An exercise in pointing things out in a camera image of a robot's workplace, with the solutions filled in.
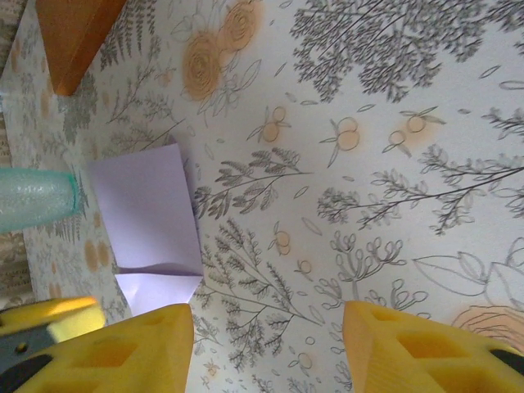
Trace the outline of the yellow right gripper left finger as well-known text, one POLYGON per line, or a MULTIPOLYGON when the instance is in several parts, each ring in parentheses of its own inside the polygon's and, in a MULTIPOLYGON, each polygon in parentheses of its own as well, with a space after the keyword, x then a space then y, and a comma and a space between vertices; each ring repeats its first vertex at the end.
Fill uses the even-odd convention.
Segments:
POLYGON ((183 392, 193 347, 187 304, 168 305, 22 360, 1 359, 3 392, 183 392))

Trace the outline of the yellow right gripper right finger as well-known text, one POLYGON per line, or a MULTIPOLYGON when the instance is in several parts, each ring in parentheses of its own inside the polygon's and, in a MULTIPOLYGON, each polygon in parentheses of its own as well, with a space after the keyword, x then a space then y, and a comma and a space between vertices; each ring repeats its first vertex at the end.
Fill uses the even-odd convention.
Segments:
POLYGON ((523 355, 489 337, 364 301, 342 333, 356 392, 523 390, 523 355))

